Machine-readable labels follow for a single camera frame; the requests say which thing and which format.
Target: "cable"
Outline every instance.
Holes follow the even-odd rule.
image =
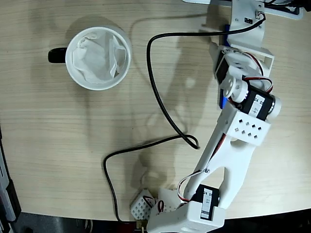
[[[270,1],[270,2],[265,2],[265,6],[268,6],[268,5],[271,5],[272,3],[274,3],[276,0],[272,0],[272,1]]]
[[[224,142],[224,139],[225,139],[225,134],[223,133],[222,137],[220,138],[219,142],[217,143],[214,151],[213,151],[213,154],[212,156],[210,157],[209,161],[212,159],[212,157],[216,154],[216,152],[218,151],[218,149],[220,148],[220,146],[222,145],[222,143]],[[177,195],[179,197],[179,199],[181,199],[182,201],[185,201],[185,202],[189,202],[190,200],[189,199],[186,199],[184,198],[181,194],[180,194],[180,187],[182,185],[182,183],[187,180],[188,178],[192,177],[192,176],[196,176],[198,174],[201,174],[203,173],[204,170],[199,170],[199,171],[195,171],[194,173],[184,177],[177,185]]]
[[[245,77],[243,78],[243,80],[245,81],[252,81],[252,80],[266,80],[268,81],[271,85],[270,87],[266,90],[267,93],[270,93],[273,89],[273,82],[271,79],[267,78],[267,77]]]
[[[195,137],[193,137],[193,139],[195,141],[195,144],[194,144],[193,142],[191,142],[189,140],[189,137],[186,137],[185,134],[179,129],[179,127],[175,124],[175,122],[173,121],[173,119],[171,118],[169,113],[167,112],[167,110],[163,104],[163,101],[160,97],[160,94],[157,90],[155,78],[154,78],[154,75],[152,72],[152,65],[151,65],[151,44],[157,39],[164,38],[164,37],[170,37],[170,36],[214,36],[214,35],[230,35],[230,34],[244,33],[244,32],[250,31],[250,30],[258,27],[259,25],[261,25],[266,20],[266,16],[262,11],[258,12],[258,14],[262,15],[263,19],[259,20],[258,22],[256,22],[255,24],[253,24],[252,26],[247,27],[247,28],[238,29],[238,30],[234,30],[234,31],[228,31],[228,32],[213,32],[213,33],[163,33],[163,34],[155,35],[148,42],[147,51],[146,51],[147,68],[148,68],[151,87],[154,91],[156,101],[158,102],[160,109],[162,110],[165,118],[170,123],[170,125],[173,127],[173,129],[194,149],[200,148],[198,140]]]
[[[164,38],[164,37],[169,37],[169,36],[215,36],[215,35],[230,35],[230,34],[244,33],[244,32],[250,31],[250,30],[258,27],[259,25],[261,25],[266,20],[266,16],[265,16],[265,14],[263,12],[261,12],[261,11],[258,12],[258,15],[262,15],[263,19],[259,20],[258,22],[256,22],[252,26],[247,27],[247,28],[243,28],[243,29],[238,29],[238,30],[228,31],[228,32],[213,32],[213,33],[163,33],[163,34],[155,35],[154,37],[152,37],[149,40],[149,42],[147,44],[146,55],[147,55],[147,68],[148,68],[148,73],[149,73],[149,77],[150,77],[150,83],[151,83],[153,92],[155,94],[155,98],[156,98],[156,100],[157,100],[157,102],[158,102],[158,104],[159,104],[159,106],[160,106],[164,116],[166,117],[168,122],[171,124],[171,126],[174,128],[174,130],[178,133],[178,135],[172,136],[172,137],[168,137],[168,138],[165,138],[165,139],[162,139],[162,140],[159,140],[159,141],[155,141],[155,142],[152,142],[152,143],[148,143],[148,144],[145,144],[145,145],[140,145],[140,146],[136,146],[136,147],[132,147],[132,148],[128,148],[128,149],[119,150],[119,151],[116,151],[116,152],[113,152],[113,153],[107,155],[104,158],[104,160],[103,160],[103,170],[104,170],[104,174],[105,174],[105,176],[107,178],[108,185],[109,185],[109,188],[110,188],[110,191],[111,191],[111,195],[112,195],[112,199],[113,199],[113,204],[114,204],[114,211],[115,211],[115,215],[116,215],[116,218],[117,218],[118,222],[126,223],[126,222],[122,221],[120,219],[120,217],[119,217],[118,200],[117,200],[116,193],[115,193],[115,190],[113,188],[113,185],[112,185],[112,182],[111,182],[111,179],[109,177],[108,170],[107,170],[107,160],[109,158],[111,158],[112,156],[115,156],[117,154],[123,154],[123,153],[128,153],[128,152],[132,152],[132,151],[137,151],[137,150],[153,147],[153,146],[159,145],[161,143],[165,143],[165,142],[168,142],[168,141],[171,141],[171,140],[175,140],[175,139],[178,139],[178,138],[183,138],[194,149],[198,150],[200,148],[199,142],[198,142],[196,137],[194,137],[193,135],[190,135],[190,134],[184,134],[177,127],[177,125],[174,123],[174,121],[170,117],[169,113],[167,112],[167,110],[166,110],[166,108],[165,108],[165,106],[164,106],[164,104],[163,104],[163,102],[161,100],[160,94],[159,94],[159,92],[158,92],[158,90],[156,88],[155,79],[154,79],[153,72],[152,72],[152,66],[151,66],[151,44],[155,40],[157,40],[157,39]]]
[[[260,69],[261,75],[263,76],[263,69],[262,69],[261,64],[260,64],[259,61],[257,60],[257,58],[254,57],[252,54],[250,54],[250,53],[248,53],[248,52],[243,52],[242,54],[244,54],[244,55],[250,57],[250,58],[257,64],[257,66],[258,66],[259,69]]]
[[[189,134],[185,134],[185,136],[186,136],[187,138],[191,138],[192,140],[195,140],[195,139],[196,139],[194,136],[189,135]],[[116,215],[116,218],[117,218],[118,222],[120,222],[120,223],[127,223],[127,222],[122,221],[122,220],[120,219],[120,217],[119,217],[119,212],[118,212],[118,201],[117,201],[116,193],[115,193],[115,190],[114,190],[114,188],[113,188],[111,179],[110,179],[109,174],[108,174],[108,170],[107,170],[107,160],[108,160],[109,158],[111,158],[112,156],[115,156],[115,155],[117,155],[117,154],[123,154],[123,153],[128,153],[128,152],[133,152],[133,151],[145,149],[145,148],[148,148],[148,147],[153,147],[153,146],[156,146],[156,145],[159,145],[159,144],[168,142],[168,141],[172,141],[172,140],[175,140],[175,139],[178,139],[178,138],[181,138],[181,136],[180,136],[180,135],[176,135],[176,136],[164,138],[164,139],[159,140],[159,141],[155,141],[155,142],[143,144],[143,145],[136,146],[136,147],[131,147],[131,148],[128,148],[128,149],[119,150],[119,151],[113,152],[113,153],[111,153],[111,154],[109,154],[109,155],[107,155],[107,156],[105,157],[105,159],[104,159],[104,161],[103,161],[103,169],[104,169],[104,173],[105,173],[105,176],[106,176],[106,179],[107,179],[107,181],[108,181],[108,185],[109,185],[109,188],[110,188],[110,191],[111,191],[112,200],[113,200],[113,204],[114,204],[115,215]]]

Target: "wood grain surface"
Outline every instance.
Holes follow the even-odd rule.
[[[230,8],[181,0],[2,0],[0,8],[0,124],[11,177],[24,212],[115,220],[102,171],[111,152],[175,135],[154,98],[146,68],[148,40],[164,32],[222,29]],[[125,79],[106,91],[78,86],[47,53],[79,31],[122,28],[133,45]],[[208,53],[218,37],[154,42],[152,62],[164,103],[183,140],[112,158],[108,170],[120,216],[144,187],[173,188],[191,173],[216,125],[217,84]],[[271,77],[283,107],[256,149],[228,218],[311,208],[311,14],[300,21],[267,15],[263,46],[275,56]],[[219,185],[223,171],[205,181]]]

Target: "white mug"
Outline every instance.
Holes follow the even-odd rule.
[[[104,30],[113,34],[122,45],[126,49],[126,58],[125,58],[125,65],[119,74],[115,76],[112,80],[109,80],[105,83],[89,83],[85,80],[83,74],[78,71],[72,64],[72,52],[76,49],[78,42],[83,38],[85,35],[89,33],[93,33],[94,31]],[[106,90],[109,88],[114,87],[118,83],[120,83],[125,75],[127,74],[130,65],[131,65],[131,58],[132,58],[132,46],[130,39],[122,31],[120,28],[114,26],[104,26],[104,27],[92,27],[87,28],[81,32],[79,32],[69,43],[67,48],[55,48],[49,51],[48,60],[51,63],[66,63],[67,71],[72,79],[79,84],[80,86],[89,89],[89,90]]]

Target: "black cable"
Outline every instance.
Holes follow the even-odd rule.
[[[296,7],[296,5],[295,4],[293,4],[293,3],[287,3],[287,4],[283,4],[283,5],[275,5],[275,4],[272,4],[272,5],[268,5],[267,7],[269,7],[269,8],[284,8],[284,7]]]
[[[111,179],[110,179],[108,171],[107,171],[107,160],[109,158],[111,158],[112,156],[115,156],[117,154],[123,154],[123,153],[128,153],[128,152],[132,152],[132,151],[137,151],[137,150],[145,149],[145,148],[148,148],[148,147],[153,147],[153,146],[159,145],[161,143],[168,142],[168,141],[171,141],[171,140],[175,140],[175,139],[178,139],[178,138],[183,138],[190,146],[192,146],[195,149],[199,149],[200,148],[199,147],[199,142],[198,142],[197,138],[194,137],[193,135],[190,135],[190,134],[184,134],[177,127],[177,125],[174,123],[174,121],[170,117],[169,113],[165,109],[165,106],[164,106],[164,104],[163,104],[163,102],[161,100],[161,97],[159,95],[159,92],[158,92],[158,90],[156,88],[156,84],[155,84],[155,80],[154,80],[154,76],[153,76],[153,72],[152,72],[151,53],[150,53],[151,52],[151,44],[152,44],[152,42],[155,41],[156,39],[160,39],[160,38],[164,38],[164,37],[169,37],[169,36],[214,36],[214,35],[230,35],[230,34],[244,33],[244,32],[250,31],[250,30],[258,27],[259,25],[261,25],[266,20],[266,16],[264,15],[263,12],[259,12],[259,14],[263,15],[263,19],[259,20],[257,23],[253,24],[250,27],[239,29],[239,30],[228,31],[228,32],[214,32],[214,33],[164,33],[164,34],[156,35],[156,36],[152,37],[149,40],[148,45],[147,45],[147,52],[146,53],[147,53],[147,68],[148,68],[148,73],[149,73],[149,77],[150,77],[151,86],[152,86],[152,89],[154,91],[155,98],[156,98],[156,100],[157,100],[157,102],[158,102],[158,104],[159,104],[159,106],[160,106],[164,116],[166,117],[168,122],[171,124],[171,126],[175,129],[175,131],[178,133],[178,135],[172,136],[172,137],[168,137],[168,138],[156,141],[156,142],[148,143],[148,144],[145,144],[145,145],[136,146],[136,147],[132,147],[132,148],[124,149],[124,150],[119,150],[119,151],[113,152],[113,153],[111,153],[111,154],[109,154],[109,155],[107,155],[105,157],[105,159],[103,161],[103,169],[104,169],[104,173],[105,173],[105,176],[107,178],[108,185],[109,185],[109,188],[110,188],[110,191],[111,191],[111,194],[112,194],[115,215],[116,215],[117,220],[120,223],[126,223],[126,222],[122,221],[120,219],[120,217],[119,217],[118,201],[117,201],[116,193],[115,193],[115,190],[113,188]]]
[[[187,138],[193,139],[196,143],[198,143],[197,139],[194,136],[189,135],[189,134],[185,134],[185,136]],[[175,139],[178,139],[178,138],[181,138],[181,137],[182,136],[180,136],[180,135],[176,135],[176,136],[164,138],[162,140],[151,142],[151,143],[148,143],[148,144],[143,144],[141,146],[136,146],[136,147],[132,147],[132,148],[128,148],[128,149],[119,150],[119,151],[113,152],[113,153],[109,154],[107,157],[105,157],[105,159],[103,161],[103,169],[104,169],[104,173],[105,173],[105,176],[107,178],[108,185],[109,185],[109,188],[110,188],[110,191],[111,191],[111,195],[112,195],[112,199],[113,199],[113,204],[114,204],[114,209],[115,209],[115,215],[116,215],[117,220],[120,223],[127,223],[127,222],[122,221],[120,219],[120,217],[119,217],[118,201],[117,201],[115,190],[114,190],[113,185],[111,183],[111,179],[109,178],[109,174],[108,174],[108,171],[107,171],[107,160],[109,158],[111,158],[112,156],[115,156],[117,154],[123,154],[123,153],[128,153],[128,152],[132,152],[132,151],[137,151],[137,150],[145,149],[145,148],[148,148],[148,147],[153,147],[153,146],[159,145],[161,143],[172,141],[172,140],[175,140]]]
[[[271,4],[274,3],[275,1],[276,1],[276,0],[272,0],[272,1],[270,1],[270,2],[265,2],[264,5],[265,5],[265,6],[271,5]]]
[[[234,30],[234,31],[228,31],[228,32],[213,32],[213,33],[163,33],[163,34],[155,35],[148,42],[147,52],[146,52],[147,53],[147,68],[148,68],[150,83],[151,83],[152,89],[153,89],[154,94],[155,94],[155,98],[156,98],[156,100],[157,100],[157,102],[158,102],[158,104],[159,104],[159,106],[160,106],[164,116],[166,117],[168,122],[171,124],[173,129],[194,149],[199,149],[200,148],[198,140],[196,139],[196,143],[194,144],[178,128],[178,126],[175,124],[175,122],[172,120],[172,118],[170,117],[169,113],[167,112],[167,110],[166,110],[166,108],[165,108],[165,106],[163,104],[163,101],[161,100],[160,94],[159,94],[159,92],[158,92],[158,90],[156,88],[156,83],[155,83],[154,75],[153,75],[153,72],[152,72],[152,66],[151,66],[151,52],[150,52],[151,51],[151,44],[152,44],[152,42],[154,42],[157,39],[164,38],[164,37],[169,37],[169,36],[214,36],[214,35],[230,35],[230,34],[244,33],[244,32],[250,31],[250,30],[258,27],[259,25],[261,25],[266,20],[266,16],[264,15],[263,12],[259,12],[259,14],[263,15],[263,19],[259,20],[257,23],[255,23],[252,26],[247,27],[247,28],[238,29],[238,30]]]

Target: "white paper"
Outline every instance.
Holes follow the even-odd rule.
[[[73,66],[87,82],[101,84],[112,80],[124,67],[126,49],[111,33],[84,36],[72,52]]]

